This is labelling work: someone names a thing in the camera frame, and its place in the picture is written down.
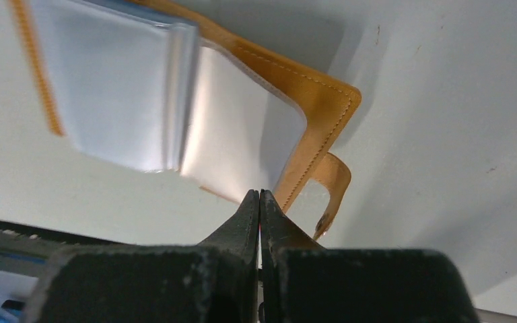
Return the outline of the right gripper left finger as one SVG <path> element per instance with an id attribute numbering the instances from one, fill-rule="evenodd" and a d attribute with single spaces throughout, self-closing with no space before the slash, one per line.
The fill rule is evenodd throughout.
<path id="1" fill-rule="evenodd" d="M 56 251 L 22 322 L 256 322 L 259 194 L 192 246 Z"/>

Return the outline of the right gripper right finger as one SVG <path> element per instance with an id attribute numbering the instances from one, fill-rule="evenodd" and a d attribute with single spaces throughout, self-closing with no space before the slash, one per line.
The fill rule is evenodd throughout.
<path id="1" fill-rule="evenodd" d="M 478 322 L 447 255 L 328 249 L 260 194 L 263 322 Z"/>

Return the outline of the orange leather card holder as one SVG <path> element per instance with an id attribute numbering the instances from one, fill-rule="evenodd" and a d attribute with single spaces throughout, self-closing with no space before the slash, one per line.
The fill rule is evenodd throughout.
<path id="1" fill-rule="evenodd" d="M 351 180 L 330 151 L 361 103 L 355 87 L 171 1 L 12 1 L 50 131 L 140 172 L 173 170 L 239 203 L 272 190 L 286 211 L 307 181 Z"/>

